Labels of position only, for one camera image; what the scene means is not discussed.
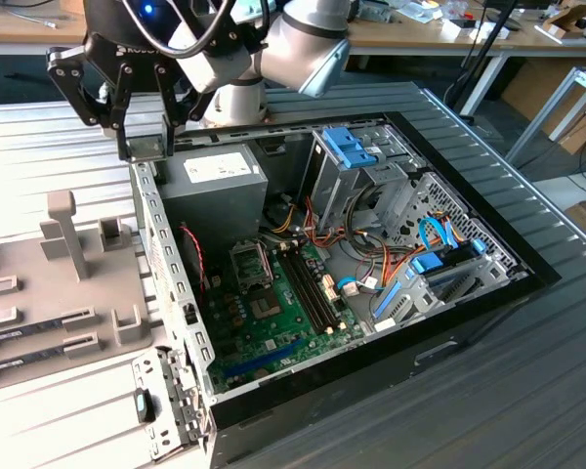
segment metal bracket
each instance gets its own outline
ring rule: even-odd
[[[134,360],[133,376],[140,394],[148,394],[152,412],[137,408],[137,413],[153,413],[146,426],[150,438],[149,453],[159,461],[186,446],[197,445],[209,430],[208,414],[198,392],[194,376],[183,366],[175,351],[152,349]]]

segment black cable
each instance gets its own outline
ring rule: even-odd
[[[492,31],[490,31],[490,33],[488,34],[488,37],[486,38],[486,41],[484,42],[483,46],[481,46],[481,49],[478,52],[478,56],[476,57],[475,63],[473,64],[473,66],[469,67],[467,77],[461,82],[457,83],[454,89],[452,90],[452,93],[449,99],[447,100],[448,107],[454,109],[458,104],[458,101],[460,101],[460,98],[469,86],[469,82],[476,74],[476,71],[478,71],[478,69],[480,68],[480,65],[482,65],[483,62],[486,60],[486,55],[492,47],[492,43],[497,38],[497,35],[499,35],[499,31],[501,30],[506,20],[510,17],[510,14],[517,6],[517,3],[518,0],[510,0],[504,8],[504,10],[502,10],[501,14],[499,15],[499,18],[497,19],[497,23],[492,28]]]
[[[259,38],[262,41],[267,37],[267,33],[270,32],[270,0],[261,0],[261,26],[257,29],[259,32]]]
[[[460,64],[460,70],[458,71],[458,75],[456,76],[456,79],[453,80],[453,83],[451,83],[447,87],[447,89],[445,90],[444,94],[442,95],[442,101],[443,101],[443,103],[445,103],[445,101],[447,99],[447,94],[451,91],[451,89],[454,86],[456,86],[460,82],[460,80],[464,79],[467,76],[467,74],[465,73],[465,68],[469,64],[469,61],[471,60],[471,56],[473,55],[473,51],[475,50],[476,44],[478,43],[478,38],[480,37],[481,26],[484,24],[484,21],[485,21],[485,18],[486,18],[486,9],[488,8],[486,6],[486,2],[484,2],[481,5],[483,6],[483,9],[482,9],[482,12],[481,12],[480,26],[478,26],[478,33],[476,34],[476,37],[473,40],[473,43],[471,44],[471,49],[469,49],[469,52],[467,53],[467,56],[463,59],[462,63]]]
[[[572,178],[570,176],[566,176],[572,183],[574,183],[579,189],[583,190],[584,192],[586,192],[586,188],[582,188],[579,184],[577,184],[575,181],[572,180]]]
[[[586,123],[584,125],[582,125],[581,127],[576,128],[576,129],[573,128],[577,124],[579,124],[582,120],[584,120],[585,117],[586,117],[586,113],[582,114],[580,116],[579,120],[577,120],[574,124],[572,124],[572,126],[569,126],[568,130],[566,130],[566,132],[564,132],[562,135],[560,135],[559,138],[555,142],[552,142],[552,144],[547,149],[545,149],[544,151],[538,153],[536,156],[534,156],[533,158],[529,159],[525,163],[522,163],[519,166],[517,166],[517,170],[521,170],[521,169],[525,168],[528,164],[533,163],[534,161],[536,161],[537,159],[539,159],[541,156],[544,156],[545,154],[547,154],[549,151],[551,151],[553,148],[556,147],[556,145],[558,144],[558,142],[561,142],[563,139],[565,139],[567,137],[572,137],[573,135],[575,135],[580,130],[586,128]]]
[[[8,2],[0,2],[0,6],[1,7],[8,7],[8,8],[36,8],[36,7],[41,7],[42,5],[47,5],[47,4],[52,3],[54,1],[55,0],[44,0],[43,2],[31,3],[29,5],[20,5],[20,4],[14,4],[14,3],[8,3]]]
[[[222,7],[218,10],[217,14],[215,15],[215,19],[213,22],[211,22],[210,26],[208,26],[208,29],[206,29],[204,34],[202,34],[191,46],[187,47],[186,49],[175,49],[156,39],[149,32],[147,26],[144,24],[139,14],[135,12],[132,4],[130,3],[131,0],[121,0],[121,2],[124,4],[124,7],[128,11],[128,14],[130,15],[130,18],[132,19],[135,26],[139,29],[141,34],[147,39],[147,42],[149,42],[154,49],[171,59],[188,59],[201,53],[206,48],[206,46],[210,44],[211,40],[217,33],[217,30],[220,28],[226,18],[230,16],[230,12],[232,11],[232,7],[234,6],[236,0],[224,0]],[[179,11],[176,4],[174,2],[170,2],[170,4],[175,10],[176,15],[178,15],[178,18],[181,19],[183,15]]]

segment yellow wire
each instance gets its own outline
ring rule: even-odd
[[[295,205],[291,205],[291,208],[289,209],[289,214],[286,217],[286,221],[284,222],[284,224],[281,227],[276,228],[275,230],[272,230],[272,233],[286,232],[286,230],[289,228],[289,225],[291,225],[291,220],[293,219],[293,211],[294,210],[295,210]]]

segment table leg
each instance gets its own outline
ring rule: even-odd
[[[525,131],[517,139],[515,144],[512,146],[508,154],[506,154],[506,160],[510,163],[517,155],[532,141],[536,132],[540,130],[543,123],[549,118],[551,113],[558,107],[560,102],[565,98],[568,91],[575,85],[575,77],[577,75],[577,68],[573,68],[558,89],[551,95],[549,101],[545,103],[545,106],[534,117],[534,120],[527,126]]]
[[[549,135],[549,140],[555,142],[560,135],[566,130],[566,127],[575,120],[577,115],[583,110],[586,106],[586,92],[582,95],[582,97],[577,100],[577,103],[571,108],[568,114],[560,121],[560,124],[554,129],[554,131]]]
[[[492,85],[495,78],[503,68],[504,64],[508,60],[508,56],[505,54],[500,54],[499,56],[493,57],[490,59],[490,62],[486,66],[484,73],[481,75],[478,84],[474,88],[471,96],[460,110],[460,115],[473,115],[481,103],[481,100],[484,99],[484,96],[490,89],[490,85]]]

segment workbench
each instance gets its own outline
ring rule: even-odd
[[[470,2],[470,11],[480,17],[481,5]],[[56,15],[58,3],[33,9],[35,15],[47,12]],[[486,92],[511,57],[556,57],[586,58],[586,47],[565,47],[534,29],[540,23],[536,12],[527,12],[520,23],[522,30],[511,32],[508,39],[497,40],[490,49],[490,62],[481,74],[475,89],[461,109],[463,115],[473,115]],[[50,46],[75,47],[80,45],[85,33],[84,17],[74,16],[75,21],[57,21],[54,30],[10,16],[0,8],[0,55],[45,54]],[[440,21],[422,24],[398,13],[394,22],[384,24],[354,20],[350,23],[349,39],[351,56],[457,56],[469,53],[473,40],[461,36],[448,39],[441,33]],[[481,47],[475,47],[476,54]]]
[[[268,99],[288,117],[402,112],[563,279],[463,353],[235,467],[586,467],[585,234],[413,84],[340,86],[320,101],[270,90]],[[157,99],[137,98],[129,133],[158,132],[161,112]],[[135,228],[128,167],[65,103],[0,106],[0,174],[0,241],[35,235],[38,194],[56,189],[74,191],[81,228],[111,215]],[[156,302],[148,311],[163,345]],[[149,466],[132,396],[138,354],[0,390],[0,466]],[[202,460],[194,449],[162,465]]]

